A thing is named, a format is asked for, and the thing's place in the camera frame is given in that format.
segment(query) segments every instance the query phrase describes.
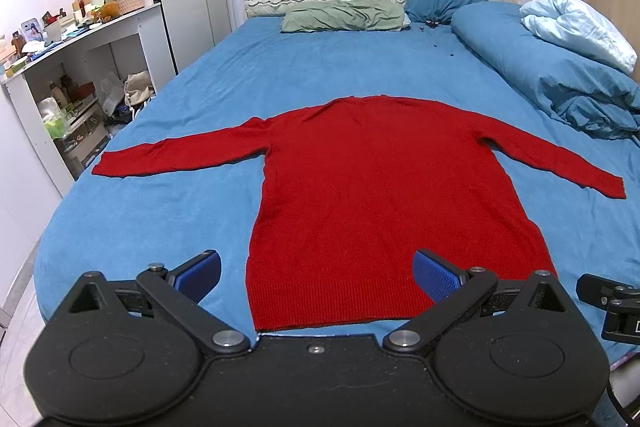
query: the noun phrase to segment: white floor tile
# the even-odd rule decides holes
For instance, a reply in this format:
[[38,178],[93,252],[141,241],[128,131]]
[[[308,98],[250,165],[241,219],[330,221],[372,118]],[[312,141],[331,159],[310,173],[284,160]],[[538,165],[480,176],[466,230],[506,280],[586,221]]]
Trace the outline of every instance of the white floor tile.
[[0,347],[0,406],[18,427],[31,427],[42,418],[25,386],[22,369],[43,327],[31,280]]
[[0,407],[0,427],[17,427],[16,423],[2,407]]

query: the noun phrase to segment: blue gripper pad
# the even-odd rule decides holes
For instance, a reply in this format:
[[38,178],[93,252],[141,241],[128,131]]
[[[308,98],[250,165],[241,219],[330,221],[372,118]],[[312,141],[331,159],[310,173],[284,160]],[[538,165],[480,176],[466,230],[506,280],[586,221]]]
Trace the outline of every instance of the blue gripper pad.
[[173,286],[193,302],[199,303],[218,284],[221,272],[222,261],[218,252],[207,251],[172,270],[175,277]]
[[466,282],[466,272],[429,252],[418,250],[414,256],[414,280],[431,300],[442,301]]

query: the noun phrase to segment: bed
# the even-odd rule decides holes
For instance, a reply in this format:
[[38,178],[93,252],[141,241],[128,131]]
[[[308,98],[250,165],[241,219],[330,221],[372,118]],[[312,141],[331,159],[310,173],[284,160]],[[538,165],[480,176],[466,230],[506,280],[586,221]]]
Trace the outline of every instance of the bed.
[[[622,176],[627,199],[608,200],[495,152],[527,216],[542,230],[559,278],[572,296],[582,273],[639,285],[637,140],[593,139],[551,120],[447,25],[413,24],[402,32],[281,34],[277,15],[300,1],[246,0],[248,21],[178,75],[108,150],[236,126],[254,116],[268,118],[344,96],[438,100],[512,124]],[[132,279],[148,263],[174,267],[214,248],[222,258],[222,279],[201,306],[256,339],[244,266],[263,166],[259,156],[146,178],[103,178],[87,170],[60,204],[38,250],[34,277],[43,316],[52,315],[85,271],[100,270],[110,280]],[[579,305],[599,336],[604,314]],[[400,323],[278,334],[372,333],[380,339]],[[630,349],[603,345],[611,362]]]

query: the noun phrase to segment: sweater sleeve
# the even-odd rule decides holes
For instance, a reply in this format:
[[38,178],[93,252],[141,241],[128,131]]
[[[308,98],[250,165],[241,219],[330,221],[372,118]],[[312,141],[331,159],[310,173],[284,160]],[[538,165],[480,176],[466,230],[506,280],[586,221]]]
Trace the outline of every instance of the sweater sleeve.
[[269,148],[277,118],[252,118],[238,127],[105,152],[92,173],[111,178],[146,176],[193,171],[241,160]]
[[530,167],[550,171],[580,187],[595,188],[609,198],[626,199],[623,179],[591,165],[587,160],[558,145],[495,118],[474,115],[478,140],[495,142],[510,158]]

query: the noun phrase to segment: green pillow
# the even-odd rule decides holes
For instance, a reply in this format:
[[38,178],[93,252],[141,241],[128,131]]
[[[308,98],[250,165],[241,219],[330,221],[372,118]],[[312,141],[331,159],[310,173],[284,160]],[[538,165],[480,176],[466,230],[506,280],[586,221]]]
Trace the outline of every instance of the green pillow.
[[306,1],[282,20],[282,33],[401,30],[408,25],[404,7],[390,0]]

